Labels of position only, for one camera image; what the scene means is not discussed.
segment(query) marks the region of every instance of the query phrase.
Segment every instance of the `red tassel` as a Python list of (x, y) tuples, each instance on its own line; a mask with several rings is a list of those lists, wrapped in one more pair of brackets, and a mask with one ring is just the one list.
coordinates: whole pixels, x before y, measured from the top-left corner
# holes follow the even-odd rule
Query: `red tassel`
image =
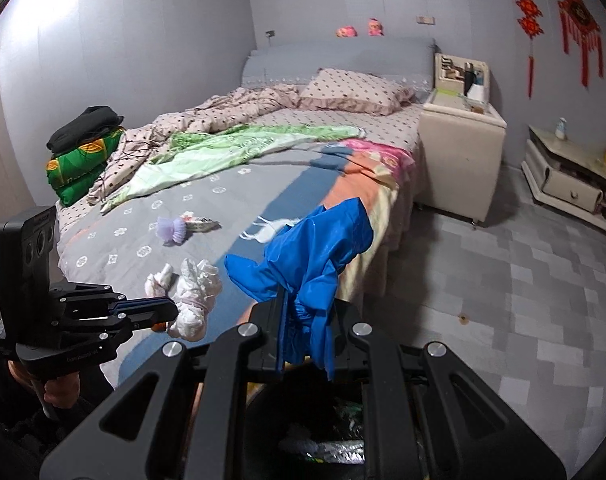
[(534, 56), (529, 56), (529, 85), (528, 95), (532, 98), (532, 91), (534, 90)]
[(585, 40), (581, 42), (580, 50), (582, 53), (581, 81), (583, 86), (587, 88), (590, 83), (590, 53), (588, 51), (587, 43)]
[(605, 69), (603, 66), (603, 43), (600, 39), (600, 34), (596, 36), (596, 48), (598, 48), (598, 76), (603, 79), (605, 77)]
[(561, 24), (563, 25), (563, 50), (570, 53), (570, 38), (567, 36), (567, 15), (561, 11)]

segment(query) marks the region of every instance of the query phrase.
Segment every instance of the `metal screw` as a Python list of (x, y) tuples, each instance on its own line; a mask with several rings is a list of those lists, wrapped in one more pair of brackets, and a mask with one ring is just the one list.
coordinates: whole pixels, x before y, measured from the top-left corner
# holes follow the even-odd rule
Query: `metal screw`
[(372, 326), (368, 323), (356, 323), (352, 327), (352, 332), (359, 336), (370, 335), (372, 333)]
[(254, 325), (254, 323), (243, 323), (240, 327), (238, 327), (238, 333), (242, 337), (250, 337), (256, 334), (259, 331), (259, 328)]
[(432, 357), (443, 357), (448, 352), (448, 348), (443, 343), (433, 342), (427, 345), (427, 353)]
[(182, 344), (178, 341), (170, 341), (163, 345), (163, 355), (165, 357), (174, 357), (182, 352)]

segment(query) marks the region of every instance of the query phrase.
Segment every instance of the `gray headboard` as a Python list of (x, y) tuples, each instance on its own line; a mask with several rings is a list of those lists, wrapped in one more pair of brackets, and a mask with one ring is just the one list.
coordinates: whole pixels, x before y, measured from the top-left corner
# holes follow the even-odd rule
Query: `gray headboard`
[(243, 70), (243, 87), (307, 84), (320, 68), (371, 73), (414, 88), (421, 97), (434, 81), (432, 38), (363, 36), (307, 41), (253, 50)]

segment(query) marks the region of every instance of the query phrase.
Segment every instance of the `bed sheet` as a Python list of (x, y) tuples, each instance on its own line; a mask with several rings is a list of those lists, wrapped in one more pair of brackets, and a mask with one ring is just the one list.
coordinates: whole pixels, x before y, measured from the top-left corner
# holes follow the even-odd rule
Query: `bed sheet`
[(423, 106), (415, 103), (388, 116), (372, 116), (333, 110), (292, 110), (283, 108), (252, 121), (254, 124), (309, 124), (310, 126), (348, 125), (363, 128), (367, 139), (407, 150), (414, 155), (420, 150), (418, 133)]
[[(185, 257), (206, 258), (219, 267), (224, 282), (206, 337), (199, 343), (211, 342), (244, 316), (251, 303), (225, 275), (224, 256), (233, 253), (260, 261), (264, 244), (285, 222), (302, 218), (320, 203), (331, 207), (358, 196), (368, 211), (374, 244), (348, 266), (339, 290), (343, 299), (362, 294), (368, 286), (366, 271), (380, 266), (379, 254), (387, 261), (388, 244), (394, 245), (407, 225), (407, 189), (412, 188), (415, 169), (407, 152), (358, 139), (304, 144), (129, 201), (105, 216), (91, 207), (64, 226), (58, 244), (60, 267), (71, 282), (106, 283), (128, 298), (138, 298), (144, 295), (145, 277), (165, 263), (178, 269)], [(222, 228), (193, 234), (180, 247), (163, 246), (155, 234), (158, 217), (175, 218), (185, 211), (215, 219)], [(104, 366), (106, 376), (112, 384), (121, 383), (168, 339), (149, 330), (135, 332), (118, 358)]]

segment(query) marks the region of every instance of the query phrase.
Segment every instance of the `hand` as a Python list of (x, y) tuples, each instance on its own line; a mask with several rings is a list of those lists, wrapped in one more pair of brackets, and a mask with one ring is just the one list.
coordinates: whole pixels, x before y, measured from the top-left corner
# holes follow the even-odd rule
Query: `hand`
[[(18, 361), (9, 361), (9, 369), (12, 377), (23, 386), (33, 390), (32, 376)], [(81, 392), (81, 380), (78, 372), (59, 377), (45, 383), (45, 402), (57, 408), (69, 409), (75, 405)]]

